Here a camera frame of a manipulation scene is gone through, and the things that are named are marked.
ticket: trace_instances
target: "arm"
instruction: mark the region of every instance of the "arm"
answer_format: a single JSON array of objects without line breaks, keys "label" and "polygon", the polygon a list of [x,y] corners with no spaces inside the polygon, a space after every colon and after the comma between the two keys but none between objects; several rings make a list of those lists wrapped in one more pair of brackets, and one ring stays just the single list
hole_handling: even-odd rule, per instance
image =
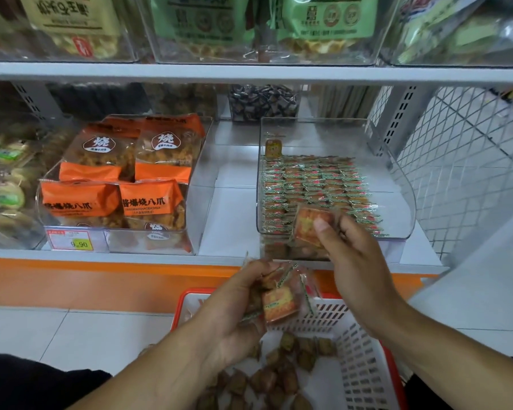
[{"label": "arm", "polygon": [[455,410],[513,409],[513,359],[439,324],[399,296],[378,242],[343,216],[340,238],[324,221],[315,230],[335,281],[357,321]]},{"label": "arm", "polygon": [[245,358],[265,333],[240,326],[249,288],[273,263],[255,261],[217,289],[187,323],[69,410],[183,410],[226,367]]}]

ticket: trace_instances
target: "plastic shopping basket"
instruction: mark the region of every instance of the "plastic shopping basket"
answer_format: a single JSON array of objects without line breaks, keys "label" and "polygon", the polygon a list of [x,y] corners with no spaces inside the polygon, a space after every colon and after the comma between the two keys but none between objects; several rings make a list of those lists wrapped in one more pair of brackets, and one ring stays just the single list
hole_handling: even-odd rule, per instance
[{"label": "plastic shopping basket", "polygon": [[[189,320],[214,289],[189,289],[180,296],[171,330]],[[338,358],[319,358],[311,376],[296,372],[300,389],[314,410],[407,410],[403,385],[391,353],[361,328],[342,299],[324,295],[316,300],[318,314],[268,328],[262,338],[262,358],[280,344],[283,331],[297,336],[331,338]],[[246,359],[234,368],[251,376],[263,364]],[[220,408],[229,403],[227,394],[219,399]],[[260,408],[263,398],[247,388],[245,398]],[[283,408],[290,406],[288,400]]]}]

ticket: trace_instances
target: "metal shelf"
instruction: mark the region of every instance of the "metal shelf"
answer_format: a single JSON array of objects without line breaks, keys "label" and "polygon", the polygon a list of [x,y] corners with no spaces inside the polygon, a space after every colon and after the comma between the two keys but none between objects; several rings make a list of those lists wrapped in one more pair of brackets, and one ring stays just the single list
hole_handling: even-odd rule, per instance
[{"label": "metal shelf", "polygon": [[0,80],[513,85],[512,68],[0,62]]}]

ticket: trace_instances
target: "white shelf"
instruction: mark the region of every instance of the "white shelf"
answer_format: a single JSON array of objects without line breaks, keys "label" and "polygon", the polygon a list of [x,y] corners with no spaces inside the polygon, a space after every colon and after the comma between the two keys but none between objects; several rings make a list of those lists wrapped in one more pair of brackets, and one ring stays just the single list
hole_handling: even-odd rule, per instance
[{"label": "white shelf", "polygon": [[0,62],[0,80],[513,85],[511,68]]},{"label": "white shelf", "polygon": [[[65,260],[110,263],[162,263],[170,265],[240,266],[246,255],[260,256],[259,233],[256,229],[256,182],[258,160],[258,129],[254,126],[222,121],[215,142],[221,145],[222,165],[215,182],[215,192],[207,216],[197,256],[151,254],[84,253],[49,250],[0,250],[0,257],[9,259]],[[314,266],[331,269],[329,262]],[[416,224],[407,240],[401,262],[390,265],[396,273],[439,274],[446,268],[434,252],[422,228]]]}]

